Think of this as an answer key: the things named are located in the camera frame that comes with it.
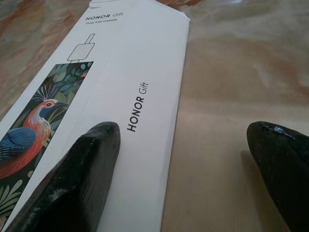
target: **colorful bird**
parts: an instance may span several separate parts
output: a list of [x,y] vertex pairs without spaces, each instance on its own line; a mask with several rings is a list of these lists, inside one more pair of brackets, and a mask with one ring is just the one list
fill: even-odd
[[67,105],[55,99],[46,99],[48,93],[45,97],[43,90],[38,90],[38,94],[39,97],[34,96],[34,99],[43,102],[28,114],[23,127],[9,130],[0,141],[0,179],[18,172],[36,157],[51,132],[45,117],[52,110]]

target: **illustration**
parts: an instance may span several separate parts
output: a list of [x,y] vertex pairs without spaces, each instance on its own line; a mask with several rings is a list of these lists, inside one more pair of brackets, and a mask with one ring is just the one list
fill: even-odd
[[77,60],[79,62],[80,60],[86,59],[95,45],[95,43],[91,43],[94,36],[95,34],[90,34],[85,43],[77,45],[67,61],[72,62]]
[[55,65],[0,141],[0,230],[92,64]]

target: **white speck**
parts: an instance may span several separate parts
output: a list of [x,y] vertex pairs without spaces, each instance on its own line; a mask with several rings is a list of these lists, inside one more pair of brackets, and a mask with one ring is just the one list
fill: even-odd
[[284,129],[282,129],[282,128],[280,128],[280,127],[274,127],[274,131],[275,131],[275,132],[278,132],[278,133],[281,133],[281,134],[284,134],[284,135],[286,135],[286,136],[289,136],[289,137],[291,137],[291,138],[294,138],[294,137],[290,136],[288,133],[286,133],[286,132],[284,131]]
[[53,192],[53,194],[49,195],[49,199],[53,202],[59,198],[63,193],[68,192],[65,189],[57,189]]

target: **marble table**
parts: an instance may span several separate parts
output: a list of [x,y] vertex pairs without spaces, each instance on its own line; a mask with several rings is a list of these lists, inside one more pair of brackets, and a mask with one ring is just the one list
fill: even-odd
[[[0,119],[88,6],[0,1]],[[288,232],[246,141],[309,134],[309,1],[162,0],[191,18],[162,232]]]

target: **table surface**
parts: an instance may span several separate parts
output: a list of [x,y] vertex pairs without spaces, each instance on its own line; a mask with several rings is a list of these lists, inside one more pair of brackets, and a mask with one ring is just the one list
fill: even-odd
[[[88,2],[0,1],[0,119]],[[161,231],[288,232],[246,129],[309,134],[309,1],[162,2],[191,24]]]

